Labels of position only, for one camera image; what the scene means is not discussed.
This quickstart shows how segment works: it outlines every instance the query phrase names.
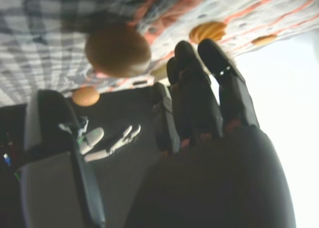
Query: white wall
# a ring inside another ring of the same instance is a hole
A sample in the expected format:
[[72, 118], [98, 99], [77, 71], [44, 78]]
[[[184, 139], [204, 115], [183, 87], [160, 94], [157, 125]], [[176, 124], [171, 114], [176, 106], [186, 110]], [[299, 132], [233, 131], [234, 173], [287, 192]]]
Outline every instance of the white wall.
[[238, 56], [261, 129], [273, 141], [297, 227], [319, 227], [319, 33]]

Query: gray panel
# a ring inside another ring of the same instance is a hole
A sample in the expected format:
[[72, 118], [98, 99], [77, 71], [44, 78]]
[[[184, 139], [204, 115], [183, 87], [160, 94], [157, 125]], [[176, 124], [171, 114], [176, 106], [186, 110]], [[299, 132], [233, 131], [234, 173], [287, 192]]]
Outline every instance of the gray panel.
[[84, 228], [70, 153], [22, 168], [22, 206], [28, 228]]

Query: yellow food item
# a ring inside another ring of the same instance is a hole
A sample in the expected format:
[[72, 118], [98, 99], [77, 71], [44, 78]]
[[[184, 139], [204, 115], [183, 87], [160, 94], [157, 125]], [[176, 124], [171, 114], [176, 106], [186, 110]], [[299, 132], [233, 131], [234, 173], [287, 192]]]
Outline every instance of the yellow food item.
[[91, 106], [100, 98], [100, 93], [94, 87], [84, 87], [74, 91], [72, 100], [79, 106]]
[[274, 34], [266, 35], [266, 36], [261, 36], [261, 37], [258, 37], [257, 39], [252, 40], [251, 43], [253, 43], [256, 46], [265, 45], [274, 41], [276, 38], [277, 38], [277, 35], [274, 35]]
[[85, 54], [96, 71], [117, 78], [138, 76], [151, 62], [145, 38], [125, 24], [108, 25], [91, 34]]
[[192, 42], [199, 44], [203, 39], [221, 40], [225, 33], [226, 24], [212, 21], [195, 27], [189, 34]]

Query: striped cloth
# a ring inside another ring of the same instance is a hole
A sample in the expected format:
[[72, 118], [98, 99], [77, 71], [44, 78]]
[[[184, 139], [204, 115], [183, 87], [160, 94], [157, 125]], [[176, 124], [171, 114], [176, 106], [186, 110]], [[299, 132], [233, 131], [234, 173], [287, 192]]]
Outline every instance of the striped cloth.
[[[231, 55], [251, 41], [285, 38], [319, 27], [319, 0], [0, 0], [0, 107], [25, 103], [38, 89], [69, 96], [82, 86], [100, 92], [151, 85], [148, 72], [180, 40], [208, 21], [227, 24], [220, 45]], [[87, 35], [107, 23], [136, 26], [152, 49], [145, 75], [115, 79], [94, 74], [84, 55]]]

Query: checkered fabric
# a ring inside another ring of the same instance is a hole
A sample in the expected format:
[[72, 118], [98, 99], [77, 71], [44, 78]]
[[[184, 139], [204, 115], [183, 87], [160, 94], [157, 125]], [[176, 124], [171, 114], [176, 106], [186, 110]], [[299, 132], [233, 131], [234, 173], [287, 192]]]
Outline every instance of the checkered fabric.
[[[106, 23], [133, 21], [145, 2], [0, 0], [0, 107], [25, 103], [38, 89], [58, 90], [67, 96], [84, 85], [95, 85], [103, 92], [127, 83], [96, 77], [84, 45], [88, 33]], [[139, 30], [145, 30], [175, 2], [157, 0], [139, 21]], [[130, 85], [141, 79], [145, 78], [132, 79]]]

